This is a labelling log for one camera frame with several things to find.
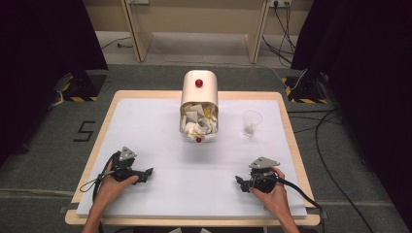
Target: red button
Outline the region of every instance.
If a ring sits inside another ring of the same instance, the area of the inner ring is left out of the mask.
[[[202,87],[203,81],[202,80],[196,80],[195,84],[196,84],[197,87]]]

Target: black cable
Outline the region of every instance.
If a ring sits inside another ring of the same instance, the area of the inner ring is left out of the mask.
[[[339,116],[333,116],[331,118],[325,119],[325,122],[334,123],[334,124],[343,124],[342,122],[331,121],[333,118],[337,118]],[[303,119],[313,119],[313,120],[320,120],[319,118],[309,117],[309,116],[289,116],[289,118],[303,118]]]
[[[334,111],[335,109],[331,110],[310,110],[310,111],[289,111],[288,114],[306,114],[306,113],[327,113],[330,111]]]
[[[93,202],[94,199],[96,198],[97,195],[97,191],[99,190],[100,184],[102,183],[103,179],[107,176],[105,175],[107,167],[109,167],[110,162],[112,161],[112,159],[115,157],[115,153],[112,154],[112,156],[110,156],[109,160],[107,160],[106,165],[103,168],[103,171],[97,176],[97,179],[94,182],[94,190],[93,190]]]
[[[124,45],[118,43],[118,48],[133,48],[133,46],[124,46]]]
[[[329,123],[334,123],[334,124],[343,124],[343,123],[339,123],[339,122],[330,121],[331,119],[333,119],[333,118],[335,118],[335,117],[337,117],[337,116],[331,117],[331,118],[326,119],[326,120],[324,120],[324,121],[329,122]],[[318,118],[305,117],[305,116],[290,116],[290,118],[307,118],[307,119],[320,120],[320,119],[318,119]],[[309,131],[309,130],[312,130],[312,129],[316,128],[316,127],[317,127],[317,125],[316,125],[316,126],[313,126],[313,127],[310,127],[310,128],[301,129],[301,130],[298,130],[298,131],[293,131],[293,134],[301,133],[301,132],[304,132],[304,131]]]
[[[295,45],[293,44],[293,42],[291,40],[291,35],[289,33],[289,22],[291,20],[291,5],[289,3],[286,3],[286,14],[287,14],[286,27],[283,25],[283,22],[281,21],[279,15],[278,15],[277,7],[275,7],[274,10],[275,10],[275,16],[276,16],[276,18],[278,18],[279,23],[281,24],[282,30],[284,32],[284,39],[286,38],[286,40],[289,42],[291,48],[295,49]]]
[[[279,50],[282,49],[282,45],[283,45],[284,41],[285,41],[285,35],[284,35],[284,37],[282,38],[282,42],[281,42],[281,45],[279,46]],[[285,64],[282,62],[281,56],[279,56],[278,58],[279,58],[279,62],[280,62],[283,66],[288,67],[288,68],[291,68],[290,66],[285,65]],[[284,60],[287,61],[289,64],[292,64],[292,62],[291,62],[290,60],[288,60],[288,59],[284,59]]]
[[[271,46],[269,43],[267,43],[267,41],[264,39],[263,36],[262,36],[261,38],[263,39],[264,43],[266,43],[266,45],[269,47],[269,49],[270,49],[273,53],[275,53],[275,54],[278,55],[279,57],[282,57],[282,59],[284,59],[284,60],[286,60],[287,62],[289,62],[290,64],[292,64],[292,62],[291,62],[290,60],[288,60],[287,58],[285,58],[285,57],[281,54],[281,52],[289,53],[289,54],[293,54],[293,53],[276,49],[276,48],[274,48],[273,46]]]
[[[101,49],[105,49],[106,47],[110,46],[112,43],[114,43],[114,42],[116,42],[116,41],[122,41],[122,40],[129,39],[129,38],[130,38],[130,37],[124,37],[124,38],[116,39],[116,40],[110,42],[109,44],[107,44],[106,46],[102,47]]]
[[[321,119],[321,121],[319,122],[319,124],[316,127],[316,132],[315,132],[315,142],[316,142],[316,149],[318,151],[318,155],[319,158],[321,159],[322,163],[324,164],[324,167],[326,169],[327,174],[329,175],[330,179],[333,181],[333,183],[336,185],[336,187],[339,189],[339,191],[345,196],[345,198],[348,200],[348,202],[352,205],[352,207],[355,209],[355,211],[358,213],[358,215],[360,216],[360,218],[363,220],[364,224],[366,225],[367,229],[369,230],[369,232],[373,233],[372,227],[369,225],[369,223],[367,222],[366,218],[363,216],[363,214],[361,213],[361,211],[358,209],[358,207],[354,204],[354,202],[351,200],[351,198],[345,193],[345,191],[343,191],[343,189],[340,187],[340,185],[337,183],[336,179],[334,178],[334,176],[330,173],[329,169],[326,166],[324,157],[322,156],[320,147],[319,147],[319,140],[318,140],[318,135],[319,135],[319,127],[321,126],[321,124],[325,121],[325,119],[327,118],[327,116],[329,114],[331,114],[332,112],[334,112],[335,110],[331,110],[329,111],[327,114],[324,115],[324,117]]]
[[[319,210],[320,216],[321,216],[322,232],[325,233],[325,222],[322,220],[322,216],[324,215],[324,208],[322,208],[321,205],[319,205],[317,202],[315,202],[310,197],[308,197],[308,195],[306,195],[306,193],[302,189],[300,189],[300,187],[298,187],[294,183],[288,182],[288,181],[280,178],[277,175],[276,175],[276,178],[273,178],[273,177],[267,177],[263,174],[254,174],[253,176],[251,176],[251,179],[248,182],[249,189],[251,187],[255,187],[255,181],[258,179],[258,177],[261,177],[263,180],[271,180],[275,183],[276,182],[282,183],[282,184],[287,185],[287,186],[293,188],[294,190],[296,190],[306,201],[308,201],[310,204],[312,204],[313,206],[315,206]]]

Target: clear plastic cup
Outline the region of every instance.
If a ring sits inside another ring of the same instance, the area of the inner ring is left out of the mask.
[[[261,114],[257,111],[250,110],[245,112],[243,114],[243,134],[248,138],[252,138],[261,121]]]

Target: floor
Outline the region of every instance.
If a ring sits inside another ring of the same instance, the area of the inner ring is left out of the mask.
[[[128,32],[96,32],[108,64],[126,65],[222,65],[232,67],[288,68],[262,42],[256,64],[251,64],[244,35],[155,33],[144,62],[137,62]],[[291,52],[283,36],[264,36],[269,45]],[[291,36],[295,44],[297,37]],[[284,53],[288,60],[292,55]]]

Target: table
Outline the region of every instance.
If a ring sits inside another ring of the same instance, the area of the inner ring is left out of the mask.
[[[79,182],[79,186],[76,189],[75,195],[72,199],[72,204],[77,204],[82,199],[82,193],[79,191],[79,187],[88,181],[90,171],[95,163],[96,155],[100,150],[105,133],[108,131],[109,123],[111,122],[115,108],[118,102],[124,98],[180,98],[181,91],[141,91],[141,90],[128,90],[119,91],[114,97],[111,107],[103,122],[100,133],[96,139],[93,150],[90,154],[90,158],[86,164],[85,171]],[[284,124],[285,133],[287,135],[288,144],[292,154],[292,160],[294,169],[300,184],[301,189],[311,198],[313,194],[306,177],[306,172],[298,151],[298,147],[295,138],[292,133],[291,123],[289,121],[286,108],[281,94],[276,92],[219,92],[219,99],[250,99],[250,100],[277,100],[281,112],[282,122]],[[305,202],[306,207],[312,207],[311,204]],[[318,215],[308,214],[304,218],[297,218],[295,220],[297,225],[316,225],[320,221]],[[76,210],[69,210],[66,214],[66,222],[69,224],[85,224],[86,218],[78,216]],[[261,218],[225,218],[225,217],[195,217],[184,218],[178,216],[163,217],[107,217],[102,219],[103,224],[112,225],[152,225],[152,226],[271,226],[279,225],[279,221],[273,218],[261,217]]]
[[[266,0],[122,0],[137,60],[144,61],[154,32],[244,34],[251,63],[256,63],[264,29]]]

